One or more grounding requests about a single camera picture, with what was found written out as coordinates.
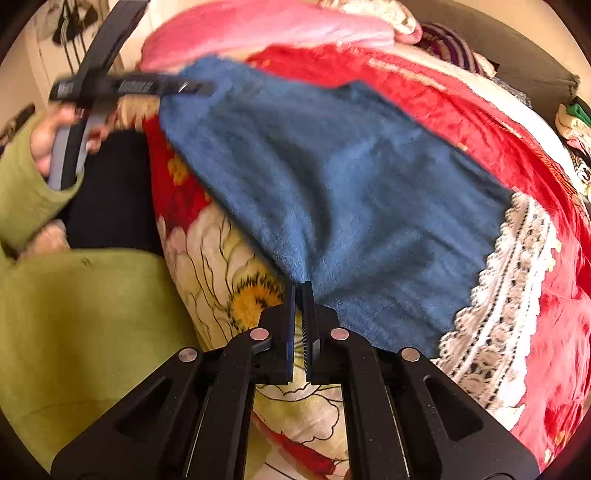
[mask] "striped fabric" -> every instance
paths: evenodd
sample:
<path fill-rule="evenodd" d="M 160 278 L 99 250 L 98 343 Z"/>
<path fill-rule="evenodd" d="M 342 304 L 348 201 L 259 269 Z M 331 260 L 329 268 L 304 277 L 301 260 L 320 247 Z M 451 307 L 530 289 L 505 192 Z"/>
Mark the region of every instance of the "striped fabric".
<path fill-rule="evenodd" d="M 484 75 L 474 52 L 466 40 L 451 28 L 439 23 L 422 24 L 423 37 L 418 47 L 428 51 L 434 57 L 453 63 L 464 70 Z"/>

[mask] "white lace trim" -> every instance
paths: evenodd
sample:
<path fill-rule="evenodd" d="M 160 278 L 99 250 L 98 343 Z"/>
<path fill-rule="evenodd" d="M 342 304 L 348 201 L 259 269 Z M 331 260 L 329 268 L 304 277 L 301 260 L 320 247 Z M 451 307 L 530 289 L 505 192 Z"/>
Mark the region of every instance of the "white lace trim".
<path fill-rule="evenodd" d="M 511 429 L 522 412 L 526 357 L 540 313 L 545 272 L 560 250 L 548 213 L 532 198 L 511 198 L 495 251 L 472 290 L 472 305 L 456 315 L 433 362 L 474 400 Z"/>

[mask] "pink blanket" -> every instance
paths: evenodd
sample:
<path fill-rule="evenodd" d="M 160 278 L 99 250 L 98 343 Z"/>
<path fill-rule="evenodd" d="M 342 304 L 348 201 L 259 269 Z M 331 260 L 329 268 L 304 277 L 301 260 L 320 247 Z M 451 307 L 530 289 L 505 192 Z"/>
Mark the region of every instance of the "pink blanket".
<path fill-rule="evenodd" d="M 269 44 L 394 44 L 392 25 L 375 17 L 321 9 L 299 0 L 224 0 L 190 8 L 145 41 L 139 68 L 154 72 L 202 55 Z"/>

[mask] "green fabric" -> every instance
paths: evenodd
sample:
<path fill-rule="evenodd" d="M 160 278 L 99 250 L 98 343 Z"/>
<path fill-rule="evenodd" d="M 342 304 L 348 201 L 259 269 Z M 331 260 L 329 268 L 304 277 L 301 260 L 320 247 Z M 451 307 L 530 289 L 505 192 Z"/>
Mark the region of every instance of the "green fabric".
<path fill-rule="evenodd" d="M 0 160 L 0 408 L 46 469 L 55 454 L 178 349 L 197 343 L 164 259 L 74 250 L 15 262 L 81 182 L 37 173 L 30 121 Z"/>
<path fill-rule="evenodd" d="M 566 108 L 566 112 L 571 116 L 581 119 L 586 125 L 591 127 L 591 118 L 589 118 L 589 116 L 578 103 L 573 103 L 572 105 L 568 106 Z"/>

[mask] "blue towel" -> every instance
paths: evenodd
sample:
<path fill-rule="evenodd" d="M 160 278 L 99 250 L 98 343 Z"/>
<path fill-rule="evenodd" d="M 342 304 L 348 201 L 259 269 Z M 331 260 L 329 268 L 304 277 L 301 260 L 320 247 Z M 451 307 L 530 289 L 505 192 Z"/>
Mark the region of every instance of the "blue towel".
<path fill-rule="evenodd" d="M 439 355 L 511 191 L 362 83 L 323 89 L 206 57 L 164 98 L 172 145 L 291 281 L 374 346 Z"/>

